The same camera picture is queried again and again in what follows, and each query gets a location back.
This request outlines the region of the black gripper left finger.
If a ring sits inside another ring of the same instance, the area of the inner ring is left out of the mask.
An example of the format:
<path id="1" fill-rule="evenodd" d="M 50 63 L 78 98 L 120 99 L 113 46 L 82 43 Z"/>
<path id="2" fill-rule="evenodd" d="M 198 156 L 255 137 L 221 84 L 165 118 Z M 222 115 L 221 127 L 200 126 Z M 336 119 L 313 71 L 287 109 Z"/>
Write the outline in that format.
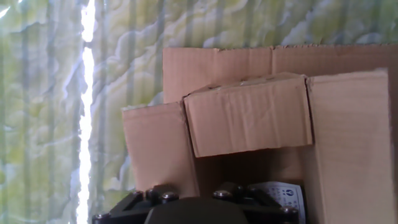
<path id="1" fill-rule="evenodd" d="M 145 191 L 133 190 L 110 211 L 93 215 L 91 223 L 143 224 L 153 208 L 178 199 L 178 190 L 170 184 L 155 185 Z"/>

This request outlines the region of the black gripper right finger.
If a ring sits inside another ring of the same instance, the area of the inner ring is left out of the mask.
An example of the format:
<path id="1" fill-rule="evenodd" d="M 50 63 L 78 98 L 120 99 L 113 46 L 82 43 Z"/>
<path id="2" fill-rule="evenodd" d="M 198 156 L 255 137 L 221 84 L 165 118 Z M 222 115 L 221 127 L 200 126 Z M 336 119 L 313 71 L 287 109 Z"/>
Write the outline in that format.
<path id="1" fill-rule="evenodd" d="M 213 198 L 237 205 L 249 223 L 299 224 L 299 211 L 282 206 L 263 190 L 224 182 L 214 192 Z"/>

